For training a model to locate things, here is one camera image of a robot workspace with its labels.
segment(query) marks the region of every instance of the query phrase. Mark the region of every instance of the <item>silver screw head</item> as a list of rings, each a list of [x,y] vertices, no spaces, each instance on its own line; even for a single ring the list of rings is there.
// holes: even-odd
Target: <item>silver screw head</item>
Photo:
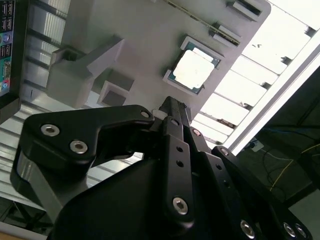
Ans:
[[[254,239],[256,234],[253,228],[247,223],[245,220],[241,220],[240,222],[240,227],[244,234],[249,238],[249,239]]]
[[[225,155],[225,156],[228,156],[229,153],[227,150],[225,150],[224,148],[221,148],[221,152]]]
[[[75,140],[70,143],[70,149],[76,154],[84,154],[88,151],[88,146],[83,141]]]
[[[142,111],[141,112],[141,115],[144,116],[145,118],[149,118],[149,113],[145,112],[145,111]]]
[[[55,125],[45,124],[41,127],[41,132],[46,136],[55,137],[59,135],[60,129]]]
[[[304,237],[307,238],[306,232],[302,229],[302,227],[299,224],[295,224],[295,228],[298,230],[298,232]]]
[[[284,230],[293,238],[296,237],[296,233],[293,228],[286,222],[283,223]]]
[[[188,205],[180,197],[175,197],[172,201],[174,209],[180,214],[180,215],[186,215],[188,213]]]
[[[199,132],[197,129],[193,129],[193,133],[198,137],[201,136],[201,132]]]

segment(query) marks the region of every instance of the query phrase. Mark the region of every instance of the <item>mounting hole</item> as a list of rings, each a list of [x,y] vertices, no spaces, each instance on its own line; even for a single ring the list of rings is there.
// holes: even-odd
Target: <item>mounting hole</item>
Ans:
[[[223,181],[223,184],[229,189],[230,188],[230,184],[228,181],[224,180]]]
[[[145,112],[145,111],[142,111],[142,112],[141,112],[141,115],[144,116],[145,118],[150,118],[149,113],[147,113],[147,112]]]
[[[70,149],[76,154],[84,154],[88,151],[88,146],[83,141],[75,140],[70,143]]]
[[[83,146],[82,144],[79,144],[79,143],[76,143],[76,144],[74,145],[74,147],[75,147],[76,149],[79,149],[79,150],[84,149],[84,146]]]
[[[215,165],[217,169],[222,170],[222,167],[219,164]]]
[[[60,129],[52,124],[45,124],[41,127],[41,132],[49,137],[57,136],[60,133]]]
[[[179,147],[179,146],[177,146],[176,149],[177,149],[180,153],[182,153],[182,152],[184,151],[184,150],[183,150],[181,147]]]
[[[176,164],[180,167],[183,168],[185,165],[182,161],[176,161]]]
[[[179,123],[177,120],[175,120],[175,119],[172,119],[171,122],[172,122],[174,125],[176,125],[176,126],[179,126],[179,125],[180,125],[180,123]]]

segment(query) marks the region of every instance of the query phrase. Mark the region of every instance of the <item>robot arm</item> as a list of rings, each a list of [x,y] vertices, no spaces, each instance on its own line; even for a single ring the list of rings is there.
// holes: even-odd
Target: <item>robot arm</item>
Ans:
[[[43,206],[50,240],[311,240],[308,229],[223,146],[210,150],[168,97],[164,120],[138,105],[33,115],[11,173]],[[92,166],[143,160],[88,189]]]

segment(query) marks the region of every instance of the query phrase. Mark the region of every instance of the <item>usb port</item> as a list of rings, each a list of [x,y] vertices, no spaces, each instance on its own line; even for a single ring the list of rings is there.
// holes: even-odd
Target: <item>usb port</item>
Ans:
[[[5,31],[7,29],[7,19],[3,18],[1,22],[1,30]]]
[[[11,44],[5,46],[4,55],[5,57],[9,57],[11,55]]]
[[[6,30],[11,31],[12,30],[12,18],[6,19]]]
[[[7,3],[2,4],[2,14],[7,15]]]
[[[2,69],[2,76],[4,79],[10,77],[11,73],[11,63],[9,61],[4,61],[3,69]]]
[[[0,50],[0,58],[4,58],[6,55],[5,53],[6,53],[6,49],[4,46],[2,46]]]
[[[6,9],[6,14],[8,16],[12,16],[14,14],[14,4],[12,2],[7,3]]]

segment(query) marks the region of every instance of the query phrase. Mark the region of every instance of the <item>black cable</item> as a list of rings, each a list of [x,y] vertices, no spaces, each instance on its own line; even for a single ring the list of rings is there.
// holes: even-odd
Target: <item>black cable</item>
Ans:
[[[311,139],[312,141],[317,141],[317,139],[311,137],[311,136],[308,136],[304,133],[301,133],[301,132],[298,132],[298,131],[292,131],[292,130],[277,130],[277,129],[271,129],[271,128],[263,128],[262,130],[267,130],[267,131],[271,131],[273,133],[279,133],[279,134],[287,134],[287,133],[291,133],[291,134],[297,134],[297,135],[300,135],[300,136],[303,136],[305,138],[308,138],[308,139]]]

